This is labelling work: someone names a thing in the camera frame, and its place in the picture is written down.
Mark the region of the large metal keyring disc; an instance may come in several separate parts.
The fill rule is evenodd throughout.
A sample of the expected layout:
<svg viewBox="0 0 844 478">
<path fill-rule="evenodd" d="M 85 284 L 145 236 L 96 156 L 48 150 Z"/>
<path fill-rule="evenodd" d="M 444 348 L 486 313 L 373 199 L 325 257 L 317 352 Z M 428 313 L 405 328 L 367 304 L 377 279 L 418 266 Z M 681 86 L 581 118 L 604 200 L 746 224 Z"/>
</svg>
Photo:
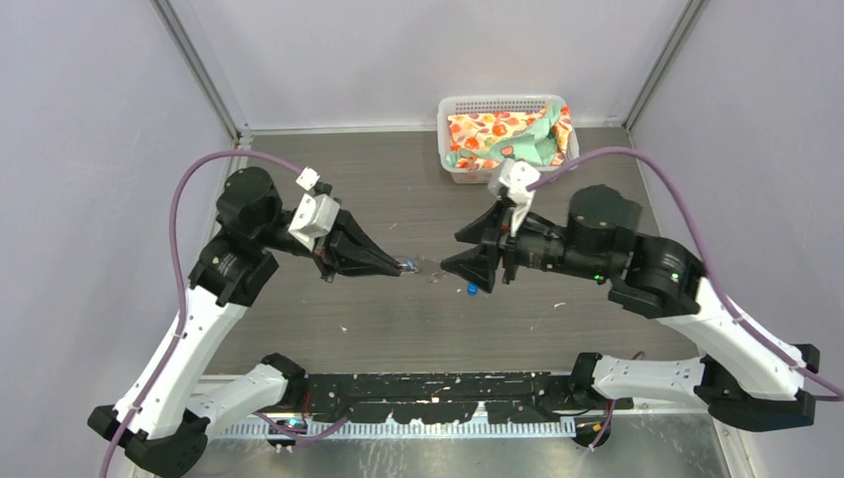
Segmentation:
<svg viewBox="0 0 844 478">
<path fill-rule="evenodd" d="M 434 284 L 439 282 L 446 273 L 440 267 L 440 262 L 436 259 L 426 258 L 424 256 L 416 255 L 416 256 L 406 256 L 398 258 L 397 261 L 401 266 L 403 262 L 407 259 L 413 260 L 416 265 L 418 266 L 418 272 L 415 274 L 403 273 L 401 271 L 402 277 L 408 277 L 413 279 L 421 279 L 424 280 L 428 284 Z"/>
</svg>

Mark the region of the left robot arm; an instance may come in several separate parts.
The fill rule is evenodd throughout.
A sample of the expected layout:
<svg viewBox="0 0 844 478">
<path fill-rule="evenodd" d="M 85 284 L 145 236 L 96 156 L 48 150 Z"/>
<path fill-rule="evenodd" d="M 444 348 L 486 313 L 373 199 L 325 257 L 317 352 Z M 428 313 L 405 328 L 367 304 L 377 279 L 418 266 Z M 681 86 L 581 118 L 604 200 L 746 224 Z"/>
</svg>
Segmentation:
<svg viewBox="0 0 844 478">
<path fill-rule="evenodd" d="M 403 272 L 316 172 L 304 170 L 298 185 L 303 197 L 287 209 L 266 169 L 246 167 L 228 177 L 216 203 L 219 231 L 180 280 L 184 295 L 167 336 L 132 388 L 90 415 L 89 427 L 139 468 L 181 477 L 229 426 L 271 405 L 292 412 L 305 402 L 305 370 L 279 354 L 207 394 L 194 392 L 222 341 L 278 270 L 276 252 L 313 260 L 325 281 Z"/>
</svg>

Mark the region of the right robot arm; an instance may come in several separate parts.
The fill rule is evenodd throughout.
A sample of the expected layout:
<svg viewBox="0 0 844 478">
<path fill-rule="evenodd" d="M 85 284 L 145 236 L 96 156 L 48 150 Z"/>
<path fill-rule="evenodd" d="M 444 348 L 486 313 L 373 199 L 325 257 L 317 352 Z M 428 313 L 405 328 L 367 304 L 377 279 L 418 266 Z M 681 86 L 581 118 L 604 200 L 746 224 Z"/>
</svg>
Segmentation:
<svg viewBox="0 0 844 478">
<path fill-rule="evenodd" d="M 737 321 L 716 295 L 703 262 L 682 244 L 638 230 L 641 206 L 599 184 L 570 199 L 567 221 L 529 213 L 519 228 L 513 201 L 499 198 L 459 230 L 467 250 L 441 268 L 484 292 L 528 268 L 607 285 L 625 311 L 680 333 L 700 349 L 697 358 L 623 359 L 578 355 L 567 381 L 571 401 L 593 408 L 620 398 L 651 398 L 704 408 L 713 418 L 750 432 L 810 426 L 816 399 L 796 365 L 817 371 L 811 344 L 783 344 L 779 354 Z"/>
</svg>

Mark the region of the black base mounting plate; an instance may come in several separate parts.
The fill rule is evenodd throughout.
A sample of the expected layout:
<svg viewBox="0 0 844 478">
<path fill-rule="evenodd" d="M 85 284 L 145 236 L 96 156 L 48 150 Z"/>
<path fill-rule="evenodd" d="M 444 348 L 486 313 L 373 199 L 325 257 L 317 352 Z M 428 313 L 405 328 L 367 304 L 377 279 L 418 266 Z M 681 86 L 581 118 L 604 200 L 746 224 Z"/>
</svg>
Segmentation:
<svg viewBox="0 0 844 478">
<path fill-rule="evenodd" d="M 575 395 L 566 373 L 313 373 L 288 385 L 277 411 L 320 422 L 459 424 L 484 411 L 494 424 L 545 423 L 608 409 Z"/>
</svg>

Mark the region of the aluminium frame rail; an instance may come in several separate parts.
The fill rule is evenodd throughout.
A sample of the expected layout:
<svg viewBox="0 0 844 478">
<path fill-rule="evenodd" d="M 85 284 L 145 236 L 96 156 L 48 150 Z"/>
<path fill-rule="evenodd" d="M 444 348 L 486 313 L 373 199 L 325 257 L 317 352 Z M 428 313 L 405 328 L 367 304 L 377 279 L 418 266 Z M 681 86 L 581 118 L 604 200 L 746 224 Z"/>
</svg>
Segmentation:
<svg viewBox="0 0 844 478">
<path fill-rule="evenodd" d="M 494 424 L 484 411 L 459 424 L 424 424 L 413 420 L 400 424 L 389 418 L 384 423 L 353 423 L 342 418 L 333 423 L 320 422 L 301 413 L 277 411 L 292 381 L 282 381 L 267 365 L 259 365 L 241 376 L 219 376 L 201 380 L 189 390 L 186 408 L 209 419 L 205 434 L 209 439 L 266 437 L 282 443 L 318 440 L 355 439 L 481 439 L 481 438 L 570 438 L 587 444 L 594 436 L 606 438 L 609 428 L 628 417 L 656 418 L 690 414 L 705 415 L 702 408 L 664 400 L 625 398 L 617 402 L 613 413 L 589 412 L 564 416 L 545 423 Z"/>
</svg>

